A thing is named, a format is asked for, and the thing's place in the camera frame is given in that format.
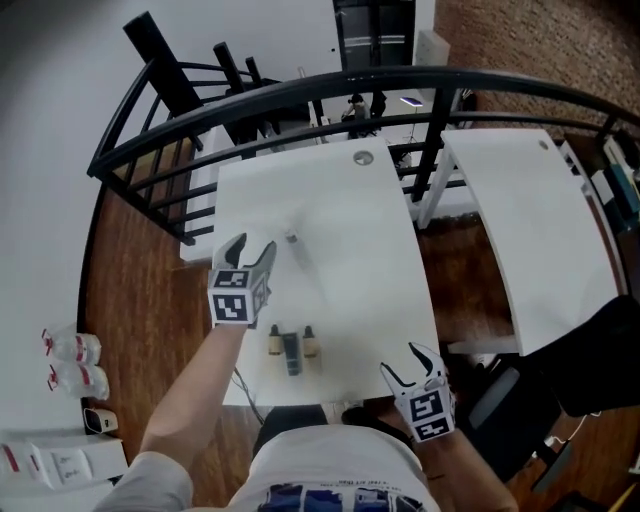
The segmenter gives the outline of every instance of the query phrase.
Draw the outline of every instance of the cable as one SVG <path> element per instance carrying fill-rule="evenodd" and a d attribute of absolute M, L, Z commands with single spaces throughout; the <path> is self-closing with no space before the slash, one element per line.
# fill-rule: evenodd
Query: cable
<path fill-rule="evenodd" d="M 547 441 L 548 441 L 549 439 L 551 439 L 552 441 L 556 441 L 556 442 L 558 442 L 558 443 L 560 443 L 560 444 L 566 444 L 566 443 L 568 443 L 569 441 L 571 441 L 571 440 L 576 436 L 576 434 L 578 433 L 578 430 L 580 430 L 580 427 L 582 427 L 582 424 L 584 423 L 584 420 L 586 420 L 586 419 L 587 419 L 587 416 L 594 416 L 594 417 L 598 418 L 598 417 L 600 417 L 600 415 L 601 415 L 601 414 L 602 414 L 602 411 L 599 411 L 599 412 L 597 412 L 597 413 L 595 413 L 595 412 L 594 412 L 594 413 L 591 413 L 591 414 L 585 414 L 585 415 L 582 417 L 582 419 L 580 420 L 580 423 L 578 424 L 578 427 L 573 431 L 573 434 L 571 434 L 571 435 L 569 436 L 569 439 L 567 439 L 566 441 L 563 441 L 562 439 L 560 439 L 559 437 L 556 437 L 556 436 L 549 436 L 549 437 L 547 438 Z"/>
<path fill-rule="evenodd" d="M 249 407 L 251 407 L 251 410 L 253 411 L 253 414 L 255 414 L 256 419 L 258 420 L 258 423 L 260 423 L 260 425 L 264 425 L 264 418 L 258 412 L 258 408 L 256 407 L 255 402 L 251 398 L 251 393 L 249 392 L 249 387 L 247 386 L 246 382 L 242 378 L 242 375 L 240 375 L 240 372 L 238 371 L 237 368 L 233 369 L 233 373 L 235 373 L 238 376 L 238 379 L 240 379 L 240 383 L 237 383 L 236 380 L 233 378 L 233 376 L 231 377 L 231 380 L 233 381 L 233 383 L 236 386 L 238 386 L 242 391 L 244 391 L 245 395 L 247 395 L 247 400 L 249 401 Z"/>

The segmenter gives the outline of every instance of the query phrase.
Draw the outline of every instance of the wooden floor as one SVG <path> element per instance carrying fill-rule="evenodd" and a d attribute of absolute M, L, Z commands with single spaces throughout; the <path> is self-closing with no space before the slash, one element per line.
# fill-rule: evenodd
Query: wooden floor
<path fill-rule="evenodd" d="M 441 342 L 512 333 L 498 267 L 477 218 L 432 224 L 419 241 Z M 101 366 L 111 385 L 106 406 L 118 416 L 129 461 L 155 404 L 210 328 L 206 278 L 206 267 L 185 267 L 177 242 L 107 192 L 91 256 L 86 324 L 102 341 Z M 577 423 L 561 419 L 556 435 L 566 438 Z M 193 472 L 194 506 L 228 503 L 247 477 L 257 431 L 248 408 L 225 408 L 215 443 Z M 627 485 L 639 432 L 638 408 L 589 417 L 569 466 L 547 493 L 529 491 L 539 462 L 509 488 L 523 511 L 547 510 L 572 490 L 611 504 Z"/>

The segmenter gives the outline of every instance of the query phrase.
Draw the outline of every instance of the black metal railing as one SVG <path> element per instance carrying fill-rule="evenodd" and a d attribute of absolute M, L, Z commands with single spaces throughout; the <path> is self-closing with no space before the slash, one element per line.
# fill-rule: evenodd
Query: black metal railing
<path fill-rule="evenodd" d="M 186 231 L 186 223 L 213 215 L 215 209 L 214 207 L 209 207 L 187 213 L 187 201 L 217 190 L 216 183 L 190 189 L 188 179 L 190 173 L 203 166 L 222 162 L 233 157 L 252 158 L 257 151 L 262 149 L 341 132 L 362 132 L 384 126 L 429 123 L 424 142 L 389 146 L 392 156 L 422 151 L 422 157 L 416 167 L 398 170 L 400 178 L 416 175 L 415 183 L 410 187 L 406 187 L 405 193 L 410 193 L 412 200 L 418 201 L 429 188 L 429 178 L 434 171 L 436 155 L 442 145 L 441 132 L 449 123 L 482 121 L 484 123 L 507 122 L 558 126 L 563 129 L 586 130 L 593 132 L 598 137 L 603 137 L 612 131 L 618 121 L 624 121 L 640 127 L 640 117 L 611 102 L 570 87 L 518 74 L 447 67 L 397 66 L 330 73 L 285 83 L 273 83 L 273 81 L 266 82 L 262 79 L 255 67 L 255 63 L 250 64 L 249 59 L 247 59 L 247 67 L 250 71 L 238 71 L 235 65 L 232 65 L 232 61 L 225 61 L 225 51 L 219 48 L 219 46 L 216 46 L 216 55 L 218 55 L 221 63 L 224 61 L 225 65 L 223 66 L 180 63 L 177 61 L 167 64 L 170 59 L 165 58 L 161 52 L 159 54 L 156 52 L 155 58 L 149 57 L 145 59 L 146 65 L 144 69 L 134 81 L 116 111 L 113 120 L 107 127 L 107 131 L 88 170 L 90 176 L 101 179 L 130 205 L 172 236 L 189 245 L 194 243 L 196 236 L 213 231 L 213 225 Z M 226 49 L 226 56 L 230 58 L 228 49 Z M 157 72 L 158 68 L 162 69 L 162 73 Z M 116 141 L 122 133 L 124 123 L 133 110 L 146 83 L 151 83 L 158 92 L 158 96 L 168 105 L 171 103 L 171 98 L 181 94 L 180 88 L 184 88 L 185 81 L 172 81 L 167 77 L 173 73 L 184 75 L 183 69 L 222 71 L 227 78 L 225 84 L 228 83 L 230 85 L 233 94 L 228 97 L 216 98 L 213 103 L 200 100 L 197 95 L 195 95 L 198 98 L 198 101 L 195 102 L 197 104 L 185 106 L 176 101 L 174 103 L 177 106 L 173 110 L 170 108 L 174 117 L 149 129 L 149 122 L 147 121 L 149 116 L 153 117 L 155 109 L 157 109 L 157 103 L 154 102 L 140 134 L 116 146 Z M 247 90 L 247 87 L 245 87 L 247 84 L 240 79 L 241 75 L 252 78 L 253 90 Z M 165 83 L 167 80 L 171 82 L 169 86 Z M 186 80 L 186 84 L 191 91 L 194 91 L 194 85 L 198 87 L 202 83 L 189 83 Z M 161 156 L 163 148 L 174 143 L 179 153 L 183 140 L 188 138 L 193 140 L 198 134 L 202 134 L 216 126 L 227 126 L 230 123 L 243 126 L 242 123 L 245 123 L 243 128 L 245 131 L 243 133 L 251 135 L 250 132 L 253 131 L 255 134 L 257 129 L 256 119 L 260 118 L 260 116 L 268 116 L 278 109 L 290 108 L 294 105 L 307 104 L 309 102 L 318 104 L 319 101 L 326 98 L 354 93 L 400 89 L 435 89 L 436 94 L 432 111 L 429 113 L 382 116 L 374 119 L 354 120 L 314 128 L 294 129 L 263 140 L 256 140 L 256 137 L 253 136 L 249 139 L 241 140 L 235 147 L 199 158 L 191 158 L 189 161 L 182 163 L 179 162 L 179 158 L 174 153 L 168 168 L 159 169 L 154 160 L 151 172 L 139 179 L 132 179 L 136 162 L 144 155 L 156 152 L 156 155 L 160 153 Z M 576 119 L 526 113 L 452 111 L 453 98 L 459 89 L 520 93 L 539 98 L 548 98 L 602 113 L 606 118 L 602 124 L 596 124 Z M 124 177 L 121 177 L 115 171 L 123 166 L 127 166 L 127 171 Z M 181 187 L 176 189 L 174 184 L 179 177 L 183 177 L 183 183 Z M 463 183 L 459 181 L 453 181 L 448 184 L 449 187 L 462 185 Z M 160 194 L 160 197 L 156 197 L 154 187 L 161 186 L 164 186 L 163 193 Z M 181 205 L 177 214 L 171 209 L 173 205 Z"/>

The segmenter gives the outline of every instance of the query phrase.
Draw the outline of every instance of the white side table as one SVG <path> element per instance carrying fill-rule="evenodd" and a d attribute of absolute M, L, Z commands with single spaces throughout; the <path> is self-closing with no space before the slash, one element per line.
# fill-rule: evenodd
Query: white side table
<path fill-rule="evenodd" d="M 442 133 L 444 153 L 419 214 L 427 226 L 454 166 L 467 183 L 495 252 L 514 337 L 463 341 L 454 353 L 527 355 L 589 319 L 617 295 L 596 221 L 544 130 Z"/>
<path fill-rule="evenodd" d="M 354 155 L 366 151 L 369 165 Z M 240 264 L 271 240 L 272 295 L 245 336 L 238 370 L 258 405 L 304 405 L 390 394 L 379 365 L 424 379 L 410 341 L 438 351 L 433 309 L 405 199 L 383 139 L 323 144 L 220 169 L 214 251 L 247 233 Z M 285 239 L 295 231 L 298 242 Z M 301 338 L 311 325 L 320 356 L 289 376 L 268 354 L 272 324 Z M 224 403 L 246 405 L 233 383 Z"/>

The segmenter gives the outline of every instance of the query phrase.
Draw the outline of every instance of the table grommet hole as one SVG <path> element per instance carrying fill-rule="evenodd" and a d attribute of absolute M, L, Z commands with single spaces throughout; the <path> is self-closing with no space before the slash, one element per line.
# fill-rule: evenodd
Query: table grommet hole
<path fill-rule="evenodd" d="M 369 151 L 356 151 L 353 154 L 353 161 L 358 165 L 369 165 L 373 162 L 373 155 Z"/>

